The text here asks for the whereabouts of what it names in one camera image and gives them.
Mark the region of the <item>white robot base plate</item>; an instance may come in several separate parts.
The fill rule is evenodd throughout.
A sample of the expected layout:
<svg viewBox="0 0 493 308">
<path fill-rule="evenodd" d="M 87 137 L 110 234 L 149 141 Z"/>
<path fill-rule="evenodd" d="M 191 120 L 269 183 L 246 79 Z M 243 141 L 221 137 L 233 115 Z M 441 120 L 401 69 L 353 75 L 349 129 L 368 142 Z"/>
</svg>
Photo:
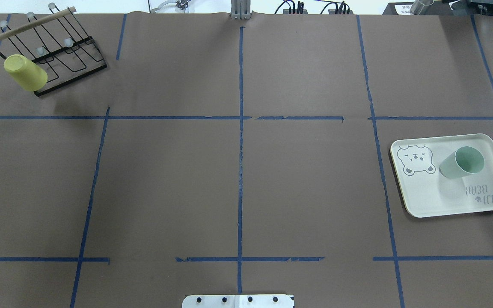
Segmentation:
<svg viewBox="0 0 493 308">
<path fill-rule="evenodd" d="M 182 308 L 294 308 L 287 294 L 228 294 L 186 296 Z"/>
</svg>

